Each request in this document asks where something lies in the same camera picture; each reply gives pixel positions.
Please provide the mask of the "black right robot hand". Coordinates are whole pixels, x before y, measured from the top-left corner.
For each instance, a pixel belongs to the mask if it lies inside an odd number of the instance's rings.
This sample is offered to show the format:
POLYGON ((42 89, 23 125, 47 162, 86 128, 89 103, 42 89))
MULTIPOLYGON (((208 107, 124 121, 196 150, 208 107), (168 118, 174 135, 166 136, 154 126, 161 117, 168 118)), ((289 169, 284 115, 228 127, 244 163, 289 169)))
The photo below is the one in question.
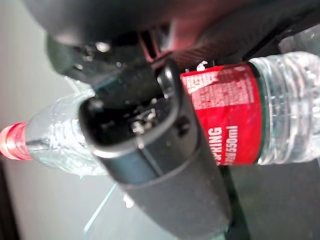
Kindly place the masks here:
POLYGON ((317 0, 27 0, 59 74, 94 96, 91 153, 160 227, 208 240, 232 222, 224 168, 320 156, 320 58, 281 53, 317 0))

